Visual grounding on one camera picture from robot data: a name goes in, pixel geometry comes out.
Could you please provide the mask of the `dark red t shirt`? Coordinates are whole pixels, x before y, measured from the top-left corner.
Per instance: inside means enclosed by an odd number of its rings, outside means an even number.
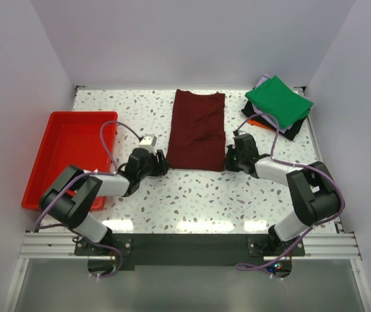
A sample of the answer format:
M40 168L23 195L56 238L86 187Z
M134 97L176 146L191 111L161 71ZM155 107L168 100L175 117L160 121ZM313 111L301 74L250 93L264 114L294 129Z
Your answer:
M222 172L225 161L225 95L177 90L167 160L172 169Z

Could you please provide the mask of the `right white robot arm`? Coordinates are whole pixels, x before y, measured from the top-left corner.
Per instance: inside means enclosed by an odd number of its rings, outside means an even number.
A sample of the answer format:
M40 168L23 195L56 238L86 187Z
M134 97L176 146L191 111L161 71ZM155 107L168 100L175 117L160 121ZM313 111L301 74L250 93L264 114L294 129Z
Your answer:
M273 253L340 212L342 197L324 163L291 164L260 154L253 136L247 133L235 131L233 140L227 146L225 170L284 185L292 200L293 211L268 229L265 243L254 243L260 252Z

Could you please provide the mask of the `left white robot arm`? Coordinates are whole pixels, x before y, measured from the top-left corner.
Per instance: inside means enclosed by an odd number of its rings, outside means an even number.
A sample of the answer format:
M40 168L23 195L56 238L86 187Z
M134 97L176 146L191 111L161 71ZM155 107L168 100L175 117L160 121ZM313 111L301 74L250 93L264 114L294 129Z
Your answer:
M40 223L49 215L91 243L112 246L112 230L90 213L95 199L131 196L142 180L164 176L168 170L169 163L162 150L150 153L144 148L135 148L127 163L116 172L88 172L67 166L41 196L42 214L36 227L41 228Z

